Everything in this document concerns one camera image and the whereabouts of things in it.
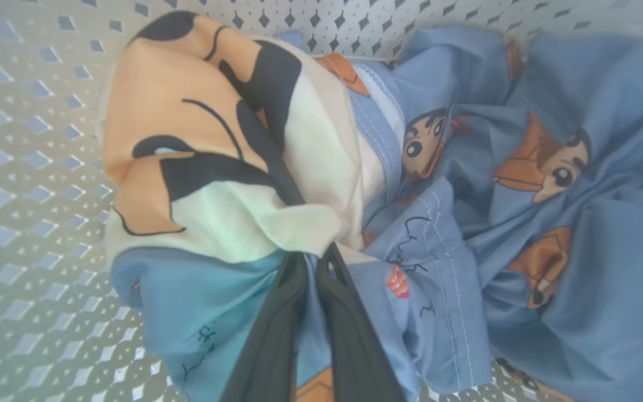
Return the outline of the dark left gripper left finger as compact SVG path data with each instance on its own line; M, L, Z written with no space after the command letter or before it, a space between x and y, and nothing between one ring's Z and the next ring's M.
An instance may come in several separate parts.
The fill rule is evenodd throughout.
M304 255L284 257L232 372L222 401L294 401L296 335L308 291Z

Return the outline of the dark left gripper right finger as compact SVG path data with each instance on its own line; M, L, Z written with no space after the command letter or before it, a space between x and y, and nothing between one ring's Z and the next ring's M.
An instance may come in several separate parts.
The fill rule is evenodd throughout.
M336 243L318 262L316 285L331 343L334 400L406 400Z

